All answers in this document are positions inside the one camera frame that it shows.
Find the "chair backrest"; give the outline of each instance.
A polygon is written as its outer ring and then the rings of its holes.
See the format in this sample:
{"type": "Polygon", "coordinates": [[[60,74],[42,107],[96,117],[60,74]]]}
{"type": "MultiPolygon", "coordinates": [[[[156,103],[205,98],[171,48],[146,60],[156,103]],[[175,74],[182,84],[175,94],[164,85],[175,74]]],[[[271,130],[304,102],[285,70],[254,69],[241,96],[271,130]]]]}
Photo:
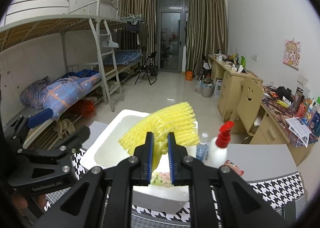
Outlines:
{"type": "Polygon", "coordinates": [[[156,55],[157,55],[157,51],[154,51],[153,53],[151,53],[145,62],[145,65],[149,64],[149,65],[155,65],[156,64],[156,55]]]}
{"type": "Polygon", "coordinates": [[[252,79],[245,77],[237,112],[247,133],[258,115],[262,96],[263,88],[252,79]]]}

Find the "transparent bottle with blue liquid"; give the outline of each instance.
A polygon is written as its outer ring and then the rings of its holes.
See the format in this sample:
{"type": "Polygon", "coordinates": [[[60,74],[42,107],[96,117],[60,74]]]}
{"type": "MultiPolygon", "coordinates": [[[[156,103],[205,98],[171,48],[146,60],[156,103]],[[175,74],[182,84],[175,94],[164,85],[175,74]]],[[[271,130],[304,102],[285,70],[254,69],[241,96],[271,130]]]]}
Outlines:
{"type": "Polygon", "coordinates": [[[196,151],[196,159],[199,159],[203,161],[206,156],[208,156],[209,152],[209,144],[208,144],[208,134],[202,133],[200,137],[200,142],[197,145],[197,151],[196,151]]]}

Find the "red pump head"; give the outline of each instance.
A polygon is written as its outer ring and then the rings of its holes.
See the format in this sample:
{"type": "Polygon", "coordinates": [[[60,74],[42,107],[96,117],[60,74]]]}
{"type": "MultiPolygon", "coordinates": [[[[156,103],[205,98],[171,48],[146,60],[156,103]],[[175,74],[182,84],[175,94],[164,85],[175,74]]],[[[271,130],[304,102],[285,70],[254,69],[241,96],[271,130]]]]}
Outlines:
{"type": "Polygon", "coordinates": [[[227,121],[219,129],[220,134],[216,140],[216,145],[219,148],[226,148],[230,142],[230,130],[232,129],[234,123],[233,121],[227,121]]]}

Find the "white basin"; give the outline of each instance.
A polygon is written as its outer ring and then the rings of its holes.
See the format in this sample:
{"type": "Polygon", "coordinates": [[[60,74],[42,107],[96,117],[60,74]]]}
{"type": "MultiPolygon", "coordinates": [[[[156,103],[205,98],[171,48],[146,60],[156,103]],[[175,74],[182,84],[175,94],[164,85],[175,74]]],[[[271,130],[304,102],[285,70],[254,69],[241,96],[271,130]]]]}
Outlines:
{"type": "MultiPolygon", "coordinates": [[[[81,158],[80,164],[86,170],[97,165],[105,169],[116,166],[120,161],[129,157],[118,140],[131,127],[148,115],[149,113],[145,112],[122,110],[87,150],[81,158]]],[[[187,151],[189,155],[195,156],[196,146],[187,147],[187,151]]],[[[155,172],[170,172],[168,154],[161,157],[155,172]]],[[[174,214],[188,201],[189,190],[187,186],[167,188],[149,185],[147,187],[133,187],[132,203],[154,211],[174,214]]]]}

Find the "drawer handle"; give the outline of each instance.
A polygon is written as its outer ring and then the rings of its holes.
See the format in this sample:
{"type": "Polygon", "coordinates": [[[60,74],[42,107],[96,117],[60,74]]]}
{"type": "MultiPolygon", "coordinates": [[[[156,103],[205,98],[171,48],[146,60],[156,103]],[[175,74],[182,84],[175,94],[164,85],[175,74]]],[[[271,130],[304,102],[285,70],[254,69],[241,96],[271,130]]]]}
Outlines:
{"type": "Polygon", "coordinates": [[[276,136],[273,134],[272,130],[269,128],[268,131],[269,131],[272,139],[275,140],[275,139],[276,139],[276,136]]]}

